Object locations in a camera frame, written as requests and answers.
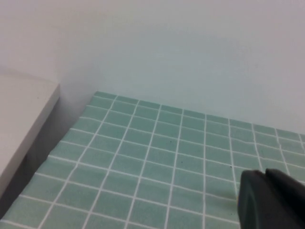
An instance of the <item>green tiled floor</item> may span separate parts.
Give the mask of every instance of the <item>green tiled floor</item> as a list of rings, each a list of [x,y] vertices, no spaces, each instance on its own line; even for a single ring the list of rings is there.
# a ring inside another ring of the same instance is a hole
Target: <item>green tiled floor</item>
[[[305,183],[305,135],[97,92],[0,229],[238,229],[246,169]]]

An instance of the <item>black plastic object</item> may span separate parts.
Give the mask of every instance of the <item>black plastic object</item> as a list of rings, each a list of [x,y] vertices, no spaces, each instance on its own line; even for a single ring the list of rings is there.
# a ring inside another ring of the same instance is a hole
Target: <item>black plastic object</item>
[[[238,216],[241,229],[305,229],[305,187],[277,169],[244,171]]]

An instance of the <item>white countertop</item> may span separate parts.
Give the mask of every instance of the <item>white countertop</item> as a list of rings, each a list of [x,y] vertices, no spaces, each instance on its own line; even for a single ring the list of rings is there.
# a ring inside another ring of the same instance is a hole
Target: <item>white countertop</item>
[[[0,75],[0,197],[59,96],[58,83]]]

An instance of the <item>white wall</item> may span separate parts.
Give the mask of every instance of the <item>white wall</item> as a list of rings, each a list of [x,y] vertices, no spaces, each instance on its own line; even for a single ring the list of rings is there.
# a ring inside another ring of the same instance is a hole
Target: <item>white wall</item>
[[[3,0],[0,32],[66,126],[100,89],[305,133],[304,0]]]

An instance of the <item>white grout line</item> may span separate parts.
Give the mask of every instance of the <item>white grout line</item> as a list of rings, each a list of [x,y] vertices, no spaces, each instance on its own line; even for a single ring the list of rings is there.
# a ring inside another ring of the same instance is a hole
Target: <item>white grout line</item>
[[[183,120],[183,118],[180,119],[179,135],[178,135],[177,147],[176,147],[176,152],[175,152],[175,160],[173,163],[173,176],[172,176],[172,181],[171,181],[170,195],[168,197],[164,229],[167,229],[168,218],[169,218],[169,213],[170,213],[170,205],[171,205],[172,196],[173,196],[173,184],[174,184],[174,180],[175,180],[175,172],[176,172],[178,148],[179,148],[180,136],[181,136],[182,120]]]
[[[105,118],[106,118],[107,114],[109,113],[109,111],[110,111],[110,110],[107,111],[107,113],[106,113],[106,115],[105,115],[103,121],[105,120]],[[61,190],[59,191],[58,195],[57,195],[56,198],[54,199],[53,203],[51,204],[50,208],[48,209],[48,211],[47,211],[46,215],[44,216],[43,220],[42,220],[41,223],[39,224],[38,229],[41,229],[41,227],[43,226],[44,222],[46,221],[47,217],[49,216],[49,214],[50,214],[50,212],[51,212],[51,210],[52,210],[52,208],[53,208],[53,206],[54,206],[54,203],[57,202],[57,200],[58,200],[59,197],[61,196],[63,190],[64,190],[65,187],[67,186],[70,177],[72,176],[74,170],[77,168],[79,162],[81,161],[82,156],[85,154],[86,150],[87,150],[88,147],[91,145],[92,141],[94,140],[95,136],[97,135],[98,131],[100,130],[100,128],[101,128],[101,126],[102,126],[102,124],[103,124],[103,121],[101,122],[99,128],[96,130],[95,134],[92,136],[91,141],[90,141],[90,142],[88,143],[88,145],[85,147],[85,149],[84,149],[84,151],[82,152],[80,158],[79,158],[78,161],[76,162],[76,164],[75,164],[73,170],[72,170],[72,171],[70,172],[70,174],[68,175],[68,177],[67,177],[67,179],[66,179],[64,185],[62,186],[62,188],[61,188]]]

